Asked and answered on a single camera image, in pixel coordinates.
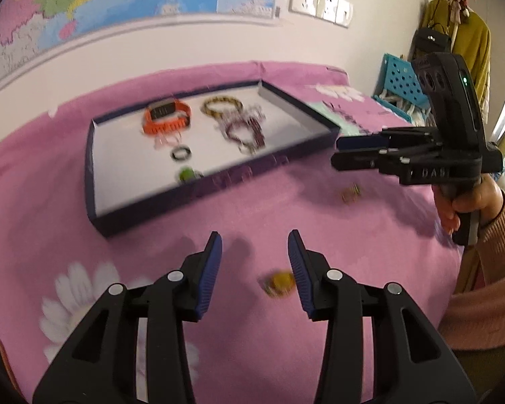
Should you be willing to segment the person right hand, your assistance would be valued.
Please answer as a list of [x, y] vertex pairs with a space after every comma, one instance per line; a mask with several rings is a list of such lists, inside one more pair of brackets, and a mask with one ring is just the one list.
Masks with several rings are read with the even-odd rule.
[[447, 234], [460, 229], [462, 213], [479, 212], [480, 226], [485, 227], [500, 214], [505, 203], [503, 191], [490, 175], [483, 175], [477, 187], [454, 200], [448, 199], [439, 185], [433, 185], [432, 191], [441, 226]]

